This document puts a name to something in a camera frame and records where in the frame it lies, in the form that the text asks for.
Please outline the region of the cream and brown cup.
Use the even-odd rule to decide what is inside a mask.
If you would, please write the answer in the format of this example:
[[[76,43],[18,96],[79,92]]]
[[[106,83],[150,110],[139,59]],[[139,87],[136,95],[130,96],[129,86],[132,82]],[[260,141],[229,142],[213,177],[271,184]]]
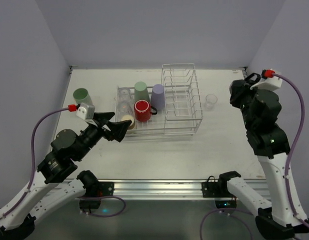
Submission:
[[[135,132],[135,128],[136,128],[136,123],[135,123],[135,118],[130,115],[130,114],[125,114],[121,117],[120,119],[121,121],[131,121],[130,126],[127,130],[127,134],[133,134]]]

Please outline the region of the light green cup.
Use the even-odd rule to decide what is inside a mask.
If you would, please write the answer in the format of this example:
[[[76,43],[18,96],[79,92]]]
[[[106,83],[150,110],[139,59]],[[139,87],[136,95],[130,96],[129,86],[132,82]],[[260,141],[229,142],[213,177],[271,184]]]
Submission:
[[[92,99],[89,95],[89,92],[87,89],[85,88],[78,88],[76,89],[73,94],[72,94],[73,98],[74,98],[74,101],[77,103],[77,104],[87,104],[87,105],[92,105],[93,102],[92,102]]]

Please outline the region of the red mug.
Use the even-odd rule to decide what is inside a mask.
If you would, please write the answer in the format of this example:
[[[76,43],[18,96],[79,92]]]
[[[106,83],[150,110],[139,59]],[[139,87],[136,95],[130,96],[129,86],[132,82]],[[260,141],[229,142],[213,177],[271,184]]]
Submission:
[[[134,117],[139,122],[147,122],[157,114],[158,110],[146,100],[141,99],[134,104]]]

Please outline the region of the black mug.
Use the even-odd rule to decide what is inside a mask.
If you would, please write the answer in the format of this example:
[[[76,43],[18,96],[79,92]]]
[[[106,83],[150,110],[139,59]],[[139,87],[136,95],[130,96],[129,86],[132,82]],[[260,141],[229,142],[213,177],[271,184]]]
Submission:
[[[253,72],[250,75],[248,75],[244,80],[247,84],[252,86],[254,84],[257,84],[261,80],[261,75]]]

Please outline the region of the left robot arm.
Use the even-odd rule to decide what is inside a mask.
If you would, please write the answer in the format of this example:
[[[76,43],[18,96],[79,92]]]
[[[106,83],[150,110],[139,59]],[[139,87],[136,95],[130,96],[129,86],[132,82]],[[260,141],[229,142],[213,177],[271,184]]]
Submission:
[[[64,129],[56,135],[51,152],[32,173],[29,183],[0,208],[0,240],[26,239],[39,220],[73,199],[103,199],[100,183],[89,170],[80,172],[66,187],[53,194],[49,192],[78,168],[75,163],[82,161],[99,140],[124,139],[132,121],[111,122],[114,115],[114,112],[95,113],[93,122],[80,134]]]

